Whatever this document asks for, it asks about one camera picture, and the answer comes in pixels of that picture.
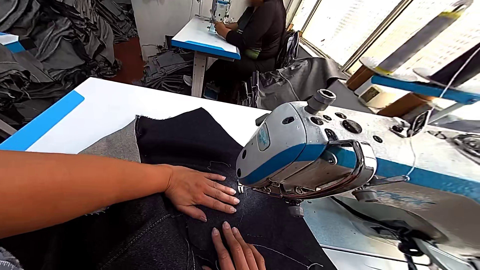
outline white wall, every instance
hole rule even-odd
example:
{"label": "white wall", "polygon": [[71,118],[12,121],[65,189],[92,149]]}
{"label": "white wall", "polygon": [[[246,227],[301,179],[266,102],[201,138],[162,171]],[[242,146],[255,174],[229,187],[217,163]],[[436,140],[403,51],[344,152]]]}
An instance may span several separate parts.
{"label": "white wall", "polygon": [[[230,18],[238,20],[247,3],[247,0],[232,0]],[[165,35],[174,36],[198,13],[199,3],[196,0],[132,0],[132,6],[146,60],[158,52],[155,46],[146,45],[163,45]],[[212,0],[204,0],[202,15],[210,17],[211,7]]]}

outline blue stripe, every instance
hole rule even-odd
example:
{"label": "blue stripe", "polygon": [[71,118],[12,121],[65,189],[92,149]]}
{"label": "blue stripe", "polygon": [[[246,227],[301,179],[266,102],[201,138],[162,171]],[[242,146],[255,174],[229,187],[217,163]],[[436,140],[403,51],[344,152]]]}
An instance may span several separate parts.
{"label": "blue stripe", "polygon": [[300,153],[296,161],[314,161],[323,153],[326,145],[308,144]]}
{"label": "blue stripe", "polygon": [[0,144],[0,150],[25,151],[85,98],[72,91]]}
{"label": "blue stripe", "polygon": [[[398,88],[431,97],[439,97],[444,90],[441,86],[432,86],[419,82],[404,82],[378,75],[372,77],[372,84]],[[445,92],[443,98],[462,104],[473,104],[480,100],[480,94],[450,89]]]}
{"label": "blue stripe", "polygon": [[299,144],[292,146],[273,156],[249,175],[240,178],[240,183],[256,183],[292,162],[317,160],[325,147],[326,146],[322,144]]}
{"label": "blue stripe", "polygon": [[213,55],[219,55],[223,57],[233,58],[233,59],[240,59],[240,52],[237,48],[237,52],[230,52],[224,50],[222,47],[207,45],[195,41],[177,41],[172,40],[172,46],[184,48],[184,49],[191,49],[195,51],[200,51],[204,53],[209,53]]}
{"label": "blue stripe", "polygon": [[[336,155],[338,165],[347,168],[355,167],[356,158],[354,152],[339,147],[331,147],[329,151]],[[376,174],[383,177],[405,175],[411,168],[411,166],[405,164],[380,158],[377,158],[377,163],[378,167]],[[438,172],[415,168],[410,175],[409,183],[464,195],[480,203],[480,182],[475,180],[462,179]]]}
{"label": "blue stripe", "polygon": [[264,164],[260,165],[260,167],[252,171],[249,175],[239,178],[240,183],[248,185],[262,180],[263,178],[276,172],[278,169],[292,163],[300,155],[304,148],[305,144],[299,144],[283,150]]}
{"label": "blue stripe", "polygon": [[7,49],[9,49],[12,53],[17,53],[25,50],[25,48],[18,41],[9,43],[5,45],[5,47],[7,47]]}

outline right hand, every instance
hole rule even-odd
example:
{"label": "right hand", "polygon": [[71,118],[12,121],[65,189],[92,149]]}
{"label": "right hand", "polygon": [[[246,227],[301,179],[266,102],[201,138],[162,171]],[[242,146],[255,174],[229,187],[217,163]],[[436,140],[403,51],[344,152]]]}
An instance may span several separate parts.
{"label": "right hand", "polygon": [[218,261],[221,270],[266,270],[264,257],[257,251],[255,246],[245,243],[237,228],[230,228],[228,222],[222,225],[223,235],[227,240],[228,247],[233,256],[233,262],[225,248],[220,232],[213,228],[212,240],[218,254]]}
{"label": "right hand", "polygon": [[224,176],[198,172],[182,166],[162,166],[171,168],[172,171],[165,195],[180,212],[206,222],[205,213],[195,205],[204,205],[227,214],[233,214],[237,211],[233,206],[228,205],[236,205],[240,202],[232,196],[236,193],[235,189],[212,181],[223,181],[225,180]]}

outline denim fabric pile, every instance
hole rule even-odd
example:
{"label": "denim fabric pile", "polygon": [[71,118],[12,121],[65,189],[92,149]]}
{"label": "denim fabric pile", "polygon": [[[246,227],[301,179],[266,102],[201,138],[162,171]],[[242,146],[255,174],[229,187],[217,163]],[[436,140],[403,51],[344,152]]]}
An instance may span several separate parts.
{"label": "denim fabric pile", "polygon": [[193,73],[193,52],[180,48],[159,47],[159,53],[148,57],[144,66],[144,77],[134,85],[162,91],[190,95],[191,87],[183,81],[183,76]]}
{"label": "denim fabric pile", "polygon": [[124,2],[0,0],[0,32],[30,41],[0,45],[0,119],[18,129],[87,77],[115,76],[113,44],[137,36]]}

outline red floor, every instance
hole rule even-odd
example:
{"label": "red floor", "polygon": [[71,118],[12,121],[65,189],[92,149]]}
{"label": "red floor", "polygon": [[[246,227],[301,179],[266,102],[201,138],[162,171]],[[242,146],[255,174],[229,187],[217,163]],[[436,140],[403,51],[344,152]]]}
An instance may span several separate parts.
{"label": "red floor", "polygon": [[139,38],[133,37],[129,41],[114,44],[113,50],[115,58],[121,61],[121,69],[109,80],[124,84],[140,80],[144,75],[144,61]]}

